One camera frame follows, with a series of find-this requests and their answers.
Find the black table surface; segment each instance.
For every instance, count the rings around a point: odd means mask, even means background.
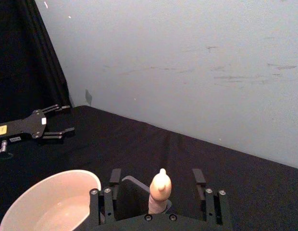
[[[75,127],[76,135],[64,144],[8,146],[14,157],[0,159],[0,221],[22,193],[48,176],[85,169],[105,187],[113,168],[146,185],[165,168],[177,213],[198,218],[192,168],[200,168],[207,187],[228,194],[234,230],[298,230],[297,168],[88,106],[50,118],[48,125],[52,130]]]

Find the white wall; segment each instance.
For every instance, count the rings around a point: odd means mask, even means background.
[[[298,0],[36,0],[75,105],[298,167]]]

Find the beige cylindrical object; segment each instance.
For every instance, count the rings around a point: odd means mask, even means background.
[[[161,168],[160,173],[155,175],[150,185],[149,214],[162,213],[165,210],[171,191],[172,182],[166,175],[166,170]]]
[[[89,215],[89,191],[99,178],[85,170],[50,176],[23,193],[8,209],[0,231],[73,231]]]

